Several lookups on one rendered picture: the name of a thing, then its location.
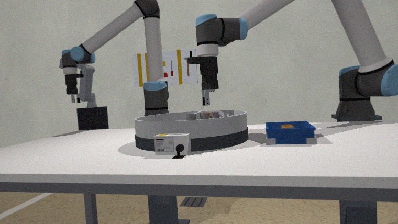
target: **blue joint cap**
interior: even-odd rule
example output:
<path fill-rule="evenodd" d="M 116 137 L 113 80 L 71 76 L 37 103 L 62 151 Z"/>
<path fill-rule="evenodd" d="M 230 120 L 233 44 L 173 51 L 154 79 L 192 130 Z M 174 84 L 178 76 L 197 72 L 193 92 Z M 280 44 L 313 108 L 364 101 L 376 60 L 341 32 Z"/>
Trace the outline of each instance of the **blue joint cap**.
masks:
<path fill-rule="evenodd" d="M 208 20 L 211 20 L 213 18 L 217 18 L 217 15 L 216 14 L 205 14 L 205 15 L 199 16 L 196 18 L 196 26 L 195 27 L 197 27 L 200 24 L 202 24 Z"/>
<path fill-rule="evenodd" d="M 143 88 L 148 91 L 158 91 L 167 87 L 165 81 L 156 81 L 156 82 L 146 82 L 143 84 Z"/>
<path fill-rule="evenodd" d="M 91 63 L 95 63 L 95 54 L 91 54 Z"/>
<path fill-rule="evenodd" d="M 398 64 L 395 64 L 385 72 L 381 80 L 381 93 L 384 96 L 398 95 Z"/>
<path fill-rule="evenodd" d="M 66 54 L 66 53 L 68 53 L 68 52 L 70 52 L 71 50 L 63 50 L 62 51 L 62 53 L 61 53 L 61 55 L 64 55 L 64 54 Z"/>
<path fill-rule="evenodd" d="M 84 50 L 81 47 L 73 47 L 71 49 L 71 57 L 75 61 L 82 61 L 84 59 Z"/>
<path fill-rule="evenodd" d="M 347 72 L 352 71 L 352 70 L 354 70 L 354 69 L 359 69 L 359 66 L 352 66 L 352 67 L 347 67 L 347 68 L 341 69 L 341 70 L 340 70 L 340 75 L 339 75 L 339 77 L 340 77 L 341 75 L 343 75 L 344 73 L 347 73 Z"/>
<path fill-rule="evenodd" d="M 239 25 L 240 25 L 240 39 L 245 40 L 248 31 L 247 21 L 243 18 L 239 18 Z"/>

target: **floor drain grate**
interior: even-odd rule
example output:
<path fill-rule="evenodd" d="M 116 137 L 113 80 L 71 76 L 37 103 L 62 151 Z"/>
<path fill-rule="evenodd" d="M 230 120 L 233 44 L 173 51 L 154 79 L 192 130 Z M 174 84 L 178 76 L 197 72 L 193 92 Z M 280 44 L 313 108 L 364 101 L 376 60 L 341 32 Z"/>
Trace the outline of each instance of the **floor drain grate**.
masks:
<path fill-rule="evenodd" d="M 180 206 L 185 207 L 203 207 L 207 197 L 186 197 Z"/>

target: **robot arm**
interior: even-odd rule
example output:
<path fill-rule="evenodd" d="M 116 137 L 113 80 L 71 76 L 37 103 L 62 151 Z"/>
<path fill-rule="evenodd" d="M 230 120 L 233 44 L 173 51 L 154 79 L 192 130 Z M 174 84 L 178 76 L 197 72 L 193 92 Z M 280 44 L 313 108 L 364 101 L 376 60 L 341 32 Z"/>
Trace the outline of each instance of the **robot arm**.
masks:
<path fill-rule="evenodd" d="M 86 74 L 89 77 L 81 81 L 80 94 L 78 97 L 80 97 L 81 100 L 92 102 L 90 98 L 92 94 L 91 85 L 94 68 L 80 65 L 94 63 L 94 52 L 140 17 L 144 18 L 149 81 L 154 82 L 162 78 L 163 59 L 160 38 L 159 6 L 156 0 L 136 0 L 131 8 L 126 10 L 84 43 L 71 50 L 62 51 L 60 68 L 63 69 L 63 73 L 65 74 L 68 95 L 78 94 L 78 89 L 76 87 L 77 78 L 82 78 Z M 82 69 L 81 74 L 77 74 L 77 68 Z"/>
<path fill-rule="evenodd" d="M 217 18 L 206 14 L 196 19 L 197 57 L 188 63 L 199 64 L 202 75 L 203 105 L 210 105 L 209 92 L 218 89 L 218 46 L 226 46 L 235 40 L 244 40 L 249 29 L 294 0 L 265 0 L 247 10 L 238 18 Z"/>

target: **table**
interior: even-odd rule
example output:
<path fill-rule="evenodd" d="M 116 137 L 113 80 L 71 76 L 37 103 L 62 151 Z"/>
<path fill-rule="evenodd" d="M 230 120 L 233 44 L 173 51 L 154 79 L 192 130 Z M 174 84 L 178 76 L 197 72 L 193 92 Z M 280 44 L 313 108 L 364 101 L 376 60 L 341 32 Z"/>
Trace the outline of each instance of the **table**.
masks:
<path fill-rule="evenodd" d="M 183 159 L 135 147 L 134 129 L 77 131 L 0 149 L 0 191 L 148 195 L 149 219 L 179 220 L 176 196 L 340 201 L 341 223 L 376 223 L 377 201 L 398 201 L 398 122 L 311 123 L 317 144 L 269 145 L 265 125 L 249 140 Z"/>

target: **white wall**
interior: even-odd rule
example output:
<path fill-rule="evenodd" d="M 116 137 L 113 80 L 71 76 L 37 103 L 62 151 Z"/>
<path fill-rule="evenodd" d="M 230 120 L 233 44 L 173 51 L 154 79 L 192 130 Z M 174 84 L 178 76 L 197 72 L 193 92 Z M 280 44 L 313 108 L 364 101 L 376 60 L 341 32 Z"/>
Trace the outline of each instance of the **white wall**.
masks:
<path fill-rule="evenodd" d="M 257 1 L 159 0 L 163 51 L 196 47 L 195 19 L 236 17 Z M 398 1 L 363 0 L 387 56 L 398 62 Z M 0 147 L 78 129 L 66 94 L 61 51 L 78 46 L 132 1 L 3 0 L 0 7 Z M 143 89 L 132 85 L 132 55 L 145 52 L 138 20 L 95 52 L 93 92 L 107 106 L 109 128 L 133 128 L 144 114 Z M 331 1 L 296 0 L 220 48 L 219 90 L 201 105 L 201 85 L 169 87 L 169 111 L 233 109 L 249 124 L 335 121 L 338 72 L 358 65 Z M 398 97 L 373 97 L 376 114 L 398 119 Z"/>

